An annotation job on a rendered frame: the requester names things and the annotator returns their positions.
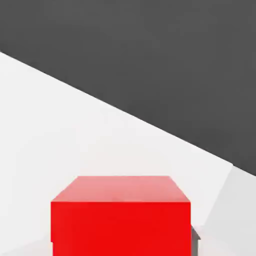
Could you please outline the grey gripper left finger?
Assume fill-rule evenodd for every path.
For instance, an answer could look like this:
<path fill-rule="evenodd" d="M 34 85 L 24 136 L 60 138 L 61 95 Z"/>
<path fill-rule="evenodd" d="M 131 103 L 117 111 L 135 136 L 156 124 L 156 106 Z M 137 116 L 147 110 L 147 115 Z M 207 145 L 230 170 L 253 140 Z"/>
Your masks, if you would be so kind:
<path fill-rule="evenodd" d="M 41 240 L 8 251 L 7 256 L 53 256 L 53 244 L 51 239 L 45 236 Z"/>

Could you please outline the small red cube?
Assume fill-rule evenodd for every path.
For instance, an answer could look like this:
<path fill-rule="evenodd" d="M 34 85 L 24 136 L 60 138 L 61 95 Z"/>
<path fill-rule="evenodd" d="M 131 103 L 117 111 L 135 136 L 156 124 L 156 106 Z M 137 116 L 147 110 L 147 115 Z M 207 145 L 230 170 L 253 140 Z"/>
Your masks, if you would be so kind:
<path fill-rule="evenodd" d="M 191 256 L 191 203 L 169 176 L 79 176 L 50 224 L 53 256 Z"/>

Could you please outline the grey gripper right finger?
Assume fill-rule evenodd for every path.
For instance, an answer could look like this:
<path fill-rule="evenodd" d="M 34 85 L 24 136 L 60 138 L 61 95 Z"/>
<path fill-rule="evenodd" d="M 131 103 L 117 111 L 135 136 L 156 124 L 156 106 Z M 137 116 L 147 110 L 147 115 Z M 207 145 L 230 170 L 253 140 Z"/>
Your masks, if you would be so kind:
<path fill-rule="evenodd" d="M 194 227 L 191 226 L 191 256 L 198 256 L 199 240 L 201 240 L 201 237 L 199 236 L 197 231 L 194 229 Z"/>

